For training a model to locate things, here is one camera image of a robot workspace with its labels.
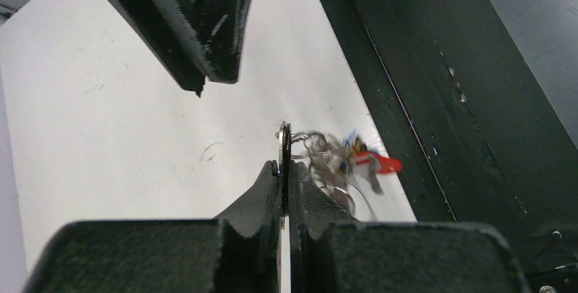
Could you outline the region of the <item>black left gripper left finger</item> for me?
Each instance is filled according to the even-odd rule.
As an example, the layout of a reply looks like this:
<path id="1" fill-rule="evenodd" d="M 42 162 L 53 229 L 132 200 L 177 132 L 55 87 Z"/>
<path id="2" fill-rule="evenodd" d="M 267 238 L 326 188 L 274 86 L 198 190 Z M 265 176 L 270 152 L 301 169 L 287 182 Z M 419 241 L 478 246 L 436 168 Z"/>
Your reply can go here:
<path id="1" fill-rule="evenodd" d="M 77 221 L 48 242 L 26 292 L 278 292 L 281 181 L 267 161 L 212 219 Z"/>

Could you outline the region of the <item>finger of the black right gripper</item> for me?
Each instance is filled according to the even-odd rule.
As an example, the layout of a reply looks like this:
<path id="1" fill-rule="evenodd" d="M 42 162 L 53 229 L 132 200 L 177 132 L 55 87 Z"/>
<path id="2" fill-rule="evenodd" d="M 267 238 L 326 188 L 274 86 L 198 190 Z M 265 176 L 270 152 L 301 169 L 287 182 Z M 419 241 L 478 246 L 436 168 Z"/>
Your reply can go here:
<path id="1" fill-rule="evenodd" d="M 251 0 L 107 1 L 183 90 L 238 82 Z"/>

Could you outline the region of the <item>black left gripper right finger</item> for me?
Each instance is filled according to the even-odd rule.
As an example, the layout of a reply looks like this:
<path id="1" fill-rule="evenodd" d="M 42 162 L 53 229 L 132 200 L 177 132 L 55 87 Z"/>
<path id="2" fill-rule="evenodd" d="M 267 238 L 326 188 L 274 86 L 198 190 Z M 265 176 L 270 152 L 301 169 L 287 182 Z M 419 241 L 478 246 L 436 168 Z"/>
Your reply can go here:
<path id="1" fill-rule="evenodd" d="M 505 239 L 477 223 L 364 222 L 292 163 L 293 292 L 527 292 Z"/>

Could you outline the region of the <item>black tag key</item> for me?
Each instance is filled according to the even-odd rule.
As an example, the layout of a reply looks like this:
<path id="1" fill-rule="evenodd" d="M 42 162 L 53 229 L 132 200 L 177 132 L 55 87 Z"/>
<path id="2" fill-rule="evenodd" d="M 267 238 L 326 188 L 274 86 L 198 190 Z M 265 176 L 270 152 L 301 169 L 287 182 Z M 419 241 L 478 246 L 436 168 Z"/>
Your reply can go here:
<path id="1" fill-rule="evenodd" d="M 287 177 L 286 173 L 288 171 L 288 164 L 291 160 L 291 124 L 286 121 L 282 121 L 279 131 L 277 133 L 278 140 L 279 140 L 279 173 L 281 174 L 282 178 L 285 179 Z"/>

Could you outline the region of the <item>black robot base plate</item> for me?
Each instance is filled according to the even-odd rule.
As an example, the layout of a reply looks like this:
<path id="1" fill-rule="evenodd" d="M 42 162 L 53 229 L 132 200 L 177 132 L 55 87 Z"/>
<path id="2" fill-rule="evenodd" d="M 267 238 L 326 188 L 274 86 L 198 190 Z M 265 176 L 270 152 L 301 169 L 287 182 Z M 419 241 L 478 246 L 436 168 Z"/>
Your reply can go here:
<path id="1" fill-rule="evenodd" d="M 419 221 L 577 291 L 577 0 L 320 0 Z"/>

